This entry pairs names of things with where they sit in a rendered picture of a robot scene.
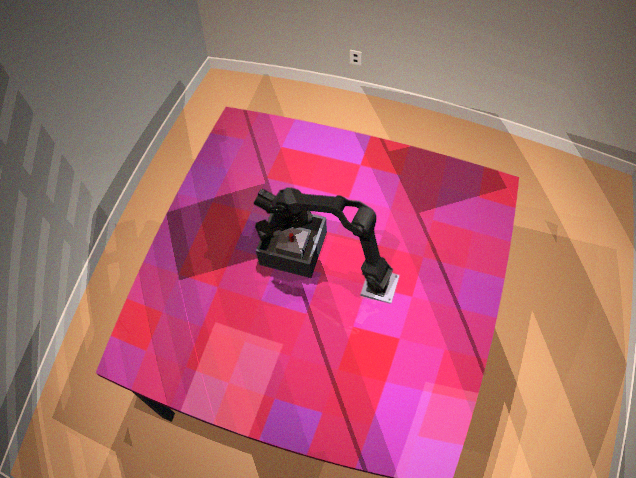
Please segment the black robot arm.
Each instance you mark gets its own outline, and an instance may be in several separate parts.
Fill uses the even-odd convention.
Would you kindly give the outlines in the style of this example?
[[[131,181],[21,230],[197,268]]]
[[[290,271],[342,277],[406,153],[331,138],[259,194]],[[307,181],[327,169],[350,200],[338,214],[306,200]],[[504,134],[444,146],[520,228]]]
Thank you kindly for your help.
[[[344,228],[360,238],[365,256],[361,271],[366,278],[366,291],[385,296],[394,268],[385,258],[380,257],[375,234],[376,213],[369,205],[342,195],[305,194],[293,187],[280,189],[276,195],[261,189],[254,204],[265,209],[268,214],[273,213],[274,218],[277,216],[284,223],[297,220],[302,210],[332,213],[338,217]],[[345,206],[358,208],[352,222],[342,212]]]

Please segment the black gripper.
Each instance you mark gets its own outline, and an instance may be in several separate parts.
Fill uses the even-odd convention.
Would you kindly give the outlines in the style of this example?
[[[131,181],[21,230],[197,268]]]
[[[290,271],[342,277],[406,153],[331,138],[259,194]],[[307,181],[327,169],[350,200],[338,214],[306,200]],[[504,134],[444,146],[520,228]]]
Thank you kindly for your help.
[[[297,220],[292,219],[290,222],[284,223],[279,221],[276,216],[274,224],[269,225],[268,221],[264,219],[262,221],[257,222],[255,227],[260,236],[260,240],[264,241],[264,240],[273,238],[274,235],[272,232],[274,231],[277,231],[277,230],[283,231],[291,227],[293,227],[294,229],[300,228],[312,222],[313,222],[313,216],[311,212],[302,210]]]

